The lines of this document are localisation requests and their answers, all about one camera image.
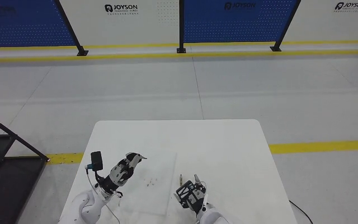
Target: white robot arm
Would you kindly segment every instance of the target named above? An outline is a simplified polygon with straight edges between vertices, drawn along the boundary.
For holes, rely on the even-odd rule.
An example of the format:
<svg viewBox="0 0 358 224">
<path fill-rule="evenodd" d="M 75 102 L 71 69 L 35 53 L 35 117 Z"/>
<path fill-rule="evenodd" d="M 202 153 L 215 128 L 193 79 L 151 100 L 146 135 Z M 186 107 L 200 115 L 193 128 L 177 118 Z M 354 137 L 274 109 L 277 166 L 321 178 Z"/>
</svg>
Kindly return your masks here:
<svg viewBox="0 0 358 224">
<path fill-rule="evenodd" d="M 189 208 L 196 213 L 197 224 L 232 224 L 212 204 L 208 203 L 206 186 L 202 185 L 197 175 L 195 184 L 188 180 L 176 190 L 174 196 L 183 208 Z"/>
<path fill-rule="evenodd" d="M 59 224 L 95 224 L 101 216 L 101 210 L 116 193 L 121 198 L 121 192 L 117 188 L 123 186 L 133 175 L 136 165 L 146 159 L 138 153 L 127 153 L 126 158 L 112 168 L 110 174 L 103 178 L 97 174 L 103 169 L 101 152 L 91 153 L 92 163 L 85 167 L 95 172 L 97 183 L 87 190 L 78 194 L 72 201 L 68 211 L 60 219 Z"/>
</svg>

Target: blue perforated wall panel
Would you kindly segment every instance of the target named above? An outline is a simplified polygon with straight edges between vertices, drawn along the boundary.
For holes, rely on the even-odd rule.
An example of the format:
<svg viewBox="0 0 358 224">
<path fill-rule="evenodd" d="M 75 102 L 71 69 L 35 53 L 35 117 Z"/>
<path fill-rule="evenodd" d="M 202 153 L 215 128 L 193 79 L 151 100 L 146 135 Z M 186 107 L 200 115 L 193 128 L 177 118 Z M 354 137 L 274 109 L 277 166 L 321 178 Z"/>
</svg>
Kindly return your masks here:
<svg viewBox="0 0 358 224">
<path fill-rule="evenodd" d="M 0 46 L 65 46 L 74 41 L 53 0 L 0 0 Z"/>
<path fill-rule="evenodd" d="M 296 0 L 185 0 L 184 43 L 277 41 Z"/>
</svg>

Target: yellow floor line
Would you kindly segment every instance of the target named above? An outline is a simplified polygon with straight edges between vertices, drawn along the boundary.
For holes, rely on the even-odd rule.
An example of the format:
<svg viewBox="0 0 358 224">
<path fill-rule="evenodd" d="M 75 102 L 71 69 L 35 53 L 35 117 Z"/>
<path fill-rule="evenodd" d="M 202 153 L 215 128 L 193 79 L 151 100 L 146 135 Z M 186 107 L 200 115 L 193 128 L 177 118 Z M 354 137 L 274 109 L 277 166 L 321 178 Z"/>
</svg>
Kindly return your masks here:
<svg viewBox="0 0 358 224">
<path fill-rule="evenodd" d="M 47 164 L 79 164 L 83 157 L 83 152 L 79 153 L 61 153 L 61 154 L 48 154 L 50 162 Z"/>
<path fill-rule="evenodd" d="M 0 62 L 39 62 L 58 60 L 98 60 L 133 58 L 188 58 L 188 57 L 260 57 L 260 56 L 298 56 L 298 55 L 348 55 L 358 54 L 358 50 L 295 50 L 283 52 L 196 52 L 196 53 L 150 53 L 150 54 L 103 54 L 88 56 L 44 56 L 44 57 L 5 57 Z"/>
<path fill-rule="evenodd" d="M 225 42 L 225 43 L 187 43 L 191 46 L 227 46 L 227 45 L 274 45 L 275 42 Z M 283 41 L 282 45 L 303 45 L 303 44 L 358 44 L 358 40 L 328 40 L 328 41 Z M 164 44 L 116 44 L 116 45 L 85 45 L 85 49 L 96 48 L 157 48 L 157 47 L 178 47 L 179 43 Z M 67 50 L 76 49 L 75 46 L 26 46 L 26 47 L 2 47 L 0 50 Z"/>
<path fill-rule="evenodd" d="M 272 154 L 358 150 L 358 141 L 271 144 Z"/>
<path fill-rule="evenodd" d="M 270 144 L 272 154 L 307 153 L 307 152 L 331 152 L 358 150 L 358 141 L 345 142 L 310 142 L 291 144 Z M 51 161 L 47 164 L 79 164 L 83 157 L 80 153 L 63 153 L 47 155 Z"/>
</svg>

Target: white barrier wall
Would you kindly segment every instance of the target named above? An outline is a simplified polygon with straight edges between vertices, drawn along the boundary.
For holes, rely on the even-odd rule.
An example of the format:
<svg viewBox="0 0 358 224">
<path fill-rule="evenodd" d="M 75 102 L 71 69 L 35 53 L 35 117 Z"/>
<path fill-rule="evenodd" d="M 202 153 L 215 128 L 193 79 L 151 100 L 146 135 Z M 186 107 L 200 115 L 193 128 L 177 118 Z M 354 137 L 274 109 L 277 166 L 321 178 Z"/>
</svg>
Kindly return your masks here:
<svg viewBox="0 0 358 224">
<path fill-rule="evenodd" d="M 178 0 L 60 1 L 82 45 L 178 43 Z M 302 0 L 284 41 L 358 40 L 355 1 Z"/>
<path fill-rule="evenodd" d="M 340 2 L 355 7 L 336 10 Z M 302 0 L 285 41 L 309 40 L 358 40 L 358 0 Z"/>
<path fill-rule="evenodd" d="M 82 45 L 161 44 L 179 41 L 178 0 L 60 2 Z M 106 11 L 106 5 L 110 5 L 113 11 Z"/>
</svg>

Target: metal frame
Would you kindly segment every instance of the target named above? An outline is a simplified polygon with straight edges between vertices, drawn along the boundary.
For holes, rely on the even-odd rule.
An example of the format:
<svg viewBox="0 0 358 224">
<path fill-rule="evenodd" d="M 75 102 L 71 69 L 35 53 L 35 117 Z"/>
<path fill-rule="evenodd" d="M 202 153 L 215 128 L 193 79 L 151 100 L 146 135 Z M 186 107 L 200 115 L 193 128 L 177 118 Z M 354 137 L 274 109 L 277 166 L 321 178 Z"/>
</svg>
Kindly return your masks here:
<svg viewBox="0 0 358 224">
<path fill-rule="evenodd" d="M 48 158 L 47 156 L 42 154 L 39 150 L 35 149 L 34 146 L 30 145 L 28 142 L 23 140 L 20 136 L 18 136 L 17 134 L 12 132 L 10 129 L 5 127 L 2 123 L 0 123 L 0 129 L 3 130 L 4 132 L 6 132 L 10 136 L 10 144 L 8 144 L 8 147 L 3 152 L 1 152 L 0 160 L 2 160 L 5 157 L 5 154 L 9 151 L 11 145 L 15 142 L 15 140 L 18 140 L 21 144 L 26 146 L 29 150 L 31 150 L 32 152 L 35 152 L 37 155 L 39 155 L 41 157 L 41 159 L 45 160 L 46 162 L 50 161 L 50 158 Z"/>
<path fill-rule="evenodd" d="M 50 159 L 1 123 L 0 130 L 6 132 L 6 134 L 0 134 L 0 178 L 3 181 L 1 184 L 0 220 L 7 224 L 15 224 L 29 200 L 46 162 L 49 162 Z M 19 141 L 38 156 L 5 157 L 15 141 Z"/>
<path fill-rule="evenodd" d="M 289 20 L 285 25 L 284 31 L 282 32 L 279 40 L 276 41 L 275 45 L 270 47 L 273 52 L 280 52 L 281 51 L 280 45 L 281 45 L 281 43 L 282 43 L 282 41 L 283 41 L 283 39 L 284 39 L 284 37 L 286 35 L 287 30 L 289 29 L 289 26 L 290 26 L 290 24 L 292 22 L 293 17 L 295 16 L 295 13 L 296 13 L 297 8 L 300 5 L 300 3 L 301 3 L 301 0 L 296 0 L 295 7 L 293 8 L 293 10 L 292 10 L 292 12 L 290 14 Z"/>
<path fill-rule="evenodd" d="M 71 34 L 71 36 L 73 38 L 73 41 L 74 41 L 74 43 L 75 43 L 75 45 L 76 45 L 76 47 L 78 49 L 77 56 L 86 56 L 88 54 L 88 50 L 85 50 L 83 48 L 83 46 L 81 46 L 81 44 L 79 44 L 79 41 L 78 41 L 78 39 L 76 37 L 76 34 L 74 33 L 73 28 L 71 26 L 71 23 L 69 22 L 69 20 L 67 18 L 65 10 L 63 10 L 63 7 L 62 7 L 62 5 L 60 3 L 60 0 L 54 0 L 54 2 L 55 2 L 56 6 L 58 8 L 58 11 L 60 12 L 60 14 L 62 16 L 62 19 L 65 22 L 65 24 L 66 24 L 66 26 L 68 28 L 68 31 L 70 32 L 70 34 Z"/>
<path fill-rule="evenodd" d="M 184 0 L 179 0 L 179 48 L 177 53 L 186 53 L 184 48 Z"/>
</svg>

